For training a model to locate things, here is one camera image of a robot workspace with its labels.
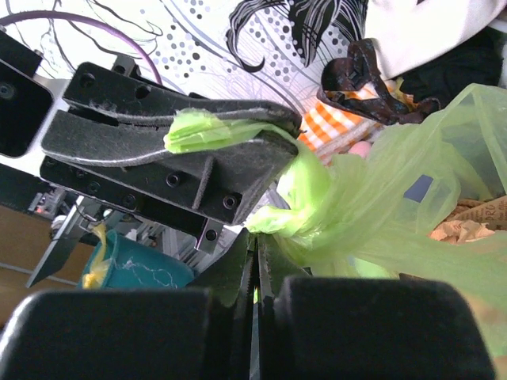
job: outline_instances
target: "wooden surface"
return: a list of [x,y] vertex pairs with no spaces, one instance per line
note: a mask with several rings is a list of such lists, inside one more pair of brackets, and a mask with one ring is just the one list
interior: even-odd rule
[[[50,222],[0,207],[0,263],[32,271],[50,242]],[[79,244],[55,277],[78,282],[93,248]],[[71,285],[44,280],[27,289],[29,275],[0,268],[0,325],[28,295],[44,289],[72,289]]]
[[[0,263],[32,271],[50,243],[50,222],[0,207]],[[78,244],[54,276],[77,282],[93,247]]]

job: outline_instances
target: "green plastic bag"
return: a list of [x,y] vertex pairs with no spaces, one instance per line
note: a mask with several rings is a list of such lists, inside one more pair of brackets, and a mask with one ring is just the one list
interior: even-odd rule
[[256,120],[221,120],[203,109],[182,109],[169,133],[164,137],[171,153],[216,150],[253,139],[260,131],[275,131],[286,139],[293,138],[277,126]]
[[[433,179],[421,202],[406,191]],[[367,160],[334,157],[325,168],[305,146],[282,176],[291,210],[266,206],[247,228],[274,234],[316,276],[441,280],[507,311],[507,233],[455,246],[427,235],[459,198],[489,200],[507,189],[507,91],[468,86],[421,125],[385,130]],[[482,325],[492,355],[507,354],[507,324]]]

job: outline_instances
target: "black fabric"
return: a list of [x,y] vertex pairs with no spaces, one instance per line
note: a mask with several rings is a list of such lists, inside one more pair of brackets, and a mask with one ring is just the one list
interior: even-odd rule
[[402,75],[400,90],[414,95],[416,103],[432,97],[445,107],[471,83],[497,86],[501,63],[494,41],[484,29],[441,57]]
[[[379,96],[376,99],[347,99],[343,94],[359,91],[371,82]],[[426,99],[411,111],[389,94],[380,77],[373,42],[370,39],[351,42],[346,58],[333,59],[322,72],[317,98],[331,107],[351,112],[384,125],[420,124],[427,115],[440,109],[437,99]]]

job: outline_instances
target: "pink object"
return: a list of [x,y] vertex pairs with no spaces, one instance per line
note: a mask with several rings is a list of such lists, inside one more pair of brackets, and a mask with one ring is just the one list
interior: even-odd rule
[[349,150],[351,154],[359,154],[362,158],[366,158],[370,153],[370,149],[372,145],[366,141],[359,141],[358,143],[352,145]]

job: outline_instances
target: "orange checkered cloth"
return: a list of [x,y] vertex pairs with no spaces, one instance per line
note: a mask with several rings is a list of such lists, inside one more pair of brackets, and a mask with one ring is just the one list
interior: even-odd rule
[[[410,97],[398,90],[399,85],[396,82],[385,83],[392,96],[412,105]],[[344,94],[347,98],[360,100],[378,97],[372,83],[366,84],[359,91]],[[328,165],[334,154],[346,153],[352,145],[362,140],[374,141],[384,128],[385,126],[377,121],[317,101],[315,107],[303,117],[299,140]]]

